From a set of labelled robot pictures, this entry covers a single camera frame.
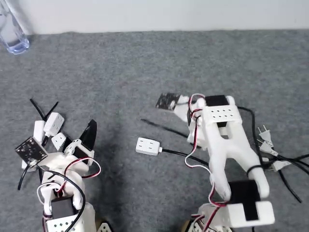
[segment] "power cord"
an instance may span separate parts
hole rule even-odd
[[[171,154],[175,154],[175,155],[179,155],[179,156],[184,156],[184,157],[188,156],[188,154],[185,154],[183,152],[173,151],[173,150],[164,149],[164,148],[162,149],[162,152],[167,152],[167,153],[171,153]],[[199,162],[199,163],[201,163],[203,165],[209,166],[208,162],[206,162],[204,160],[201,160],[201,159],[199,159],[199,158],[197,158],[195,156],[189,156],[189,158],[192,159],[192,160],[195,160],[195,161],[197,161],[197,162]]]
[[[26,166],[26,168],[24,169],[23,173],[20,176],[20,179],[19,179],[19,182],[18,182],[18,187],[17,187],[18,190],[21,189],[21,185],[23,184],[23,181],[24,181],[24,178],[25,178],[25,175],[26,175],[28,169],[29,169],[29,165]]]
[[[166,131],[173,132],[173,133],[175,133],[175,134],[177,134],[177,135],[180,135],[180,136],[182,136],[182,137],[184,137],[184,138],[188,138],[188,135],[186,135],[186,134],[184,134],[184,133],[182,133],[182,132],[179,132],[179,131],[177,131],[177,130],[171,129],[171,128],[166,127],[166,126],[162,126],[162,125],[156,124],[156,123],[151,122],[151,121],[149,121],[149,120],[147,120],[147,119],[145,119],[145,118],[141,118],[140,120],[141,120],[142,122],[144,122],[144,123],[147,123],[148,125],[151,125],[151,126],[154,126],[154,127],[158,127],[158,128],[164,129],[164,130],[166,130]]]

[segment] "white plastic part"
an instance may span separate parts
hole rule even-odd
[[[75,152],[75,148],[78,147],[79,149],[81,149],[84,153],[86,153],[87,156],[93,158],[95,156],[95,152],[94,150],[89,151],[87,148],[85,148],[82,145],[82,141],[80,139],[75,139],[73,140],[72,143],[70,143],[67,148],[64,150],[64,154],[66,156],[71,156],[73,155],[73,153]],[[92,165],[92,160],[88,161],[88,166]]]
[[[204,224],[199,224],[196,222],[192,227],[189,228],[188,232],[202,232]],[[223,227],[223,226],[213,226],[206,230],[206,232],[233,232],[231,228],[229,227]]]
[[[63,146],[66,141],[66,136],[63,133],[58,133],[52,138],[52,143],[57,151]]]
[[[47,137],[55,136],[59,132],[63,122],[64,118],[59,113],[52,112],[44,126],[45,135]]]
[[[64,232],[76,219],[77,215],[48,220],[46,227],[48,232]],[[86,203],[81,218],[77,221],[71,232],[97,232],[95,223],[95,210],[90,203]]]
[[[98,232],[112,232],[108,223],[102,223],[98,228]]]
[[[246,216],[243,204],[228,204],[226,207],[221,207],[213,218],[210,226],[216,225],[240,228],[240,227],[253,227],[261,225],[271,225],[275,223],[274,211],[272,204],[268,201],[256,202],[256,209],[259,219],[246,221]],[[198,214],[204,214],[204,222],[210,217],[215,207],[210,204],[203,204],[198,209]]]
[[[146,138],[138,138],[136,144],[136,152],[157,156],[159,152],[162,152],[162,148],[160,147],[160,143],[155,140],[146,139]]]
[[[186,112],[188,111],[188,101],[189,101],[188,96],[181,95],[173,111],[174,114],[177,115],[184,122],[188,122],[187,114],[186,114]]]
[[[227,121],[228,138],[221,136],[217,126],[217,122],[225,121]],[[250,147],[242,127],[238,108],[235,105],[205,106],[202,111],[202,123],[203,126],[198,132],[204,133],[208,144],[212,180],[215,182],[216,190],[220,196],[225,201],[228,201],[231,197],[231,190],[225,175],[226,159],[232,158],[236,160],[244,171],[247,171],[252,166],[260,165],[260,161],[257,154]],[[249,173],[249,179],[256,181],[261,198],[266,198],[269,195],[269,185],[262,168],[253,169]]]
[[[45,126],[45,121],[43,121],[43,120],[39,120],[39,121],[34,122],[33,137],[40,144],[43,142],[43,138],[45,136],[44,126]]]
[[[260,146],[260,151],[271,154],[273,156],[278,156],[278,152],[271,149],[271,146],[266,141],[264,141]]]
[[[289,161],[279,161],[279,160],[277,160],[271,166],[272,166],[273,170],[275,172],[277,172],[277,171],[281,170],[282,168],[284,168],[284,167],[286,167],[290,164],[291,163]]]
[[[64,173],[64,169],[55,169],[54,171],[59,172],[61,174]],[[49,172],[45,172],[43,175],[43,180],[42,183],[46,183],[46,182],[51,182],[51,181],[55,181],[56,183],[62,184],[63,183],[63,178],[60,176],[53,176],[51,178],[52,174]],[[82,191],[84,192],[85,190],[85,185],[83,183],[83,179],[82,177],[75,171],[72,170],[68,170],[66,176],[71,179],[75,184],[77,184]],[[73,205],[75,207],[75,209],[80,210],[82,207],[82,196],[80,194],[80,192],[78,191],[78,189],[76,187],[74,187],[70,182],[67,182],[65,187],[64,187],[64,191],[66,193],[67,196],[72,195],[73,196]],[[52,189],[48,188],[47,186],[43,186],[41,188],[41,193],[42,196],[44,198],[44,212],[47,215],[50,215],[51,213],[51,200],[53,199],[53,192]]]
[[[263,125],[263,127],[264,127],[264,129],[265,129],[264,132],[262,132],[261,129],[258,127],[258,130],[260,131],[259,136],[260,136],[265,142],[267,142],[268,145],[269,145],[270,147],[273,147],[274,145],[273,145],[272,140],[271,140],[270,130],[267,130],[266,127],[265,127],[265,125]]]
[[[263,161],[263,162],[268,162],[268,161],[269,161],[269,158],[262,157],[262,161]]]
[[[39,165],[47,166],[52,170],[65,169],[74,160],[77,160],[77,157],[72,155],[65,156],[62,152],[55,152],[49,153],[48,156],[39,163]],[[85,175],[85,173],[89,171],[89,166],[84,162],[78,162],[70,169],[76,171],[80,175]]]

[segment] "electrical plug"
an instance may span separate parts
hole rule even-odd
[[[291,163],[289,161],[280,161],[280,160],[277,160],[275,161],[271,166],[273,168],[273,170],[275,172],[281,170],[282,168],[284,168],[285,166],[288,166],[290,165]]]
[[[268,153],[271,154],[273,156],[278,156],[278,152],[274,151],[271,146],[266,142],[262,142],[260,140],[258,140],[262,145],[260,145],[260,151],[264,152],[264,153]]]
[[[270,130],[267,130],[265,125],[263,125],[265,131],[264,132],[261,132],[261,129],[258,127],[258,130],[259,130],[259,136],[269,144],[270,147],[274,147],[273,143],[272,143],[272,140],[271,140],[271,135],[270,135]]]

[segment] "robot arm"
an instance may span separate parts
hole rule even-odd
[[[162,94],[156,107],[170,110],[186,122],[190,130],[187,141],[194,143],[196,136],[197,146],[208,151],[211,183],[228,202],[218,211],[212,225],[237,228],[274,223],[271,203],[260,200],[268,197],[269,185],[259,157],[250,147],[234,99],[223,95],[200,97],[189,108],[191,98]],[[234,159],[245,172],[249,170],[251,181],[228,182],[226,159]],[[198,212],[211,217],[213,211],[212,205],[204,204]]]

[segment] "electrical outlet socket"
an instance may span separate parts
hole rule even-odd
[[[136,144],[136,152],[146,155],[157,156],[159,152],[162,152],[160,143],[155,140],[138,138]]]
[[[66,136],[63,133],[58,133],[52,138],[52,142],[54,147],[59,151],[59,149],[63,146],[64,142],[66,141]]]
[[[59,113],[52,112],[44,126],[45,135],[47,137],[55,136],[59,132],[63,122],[64,118]]]

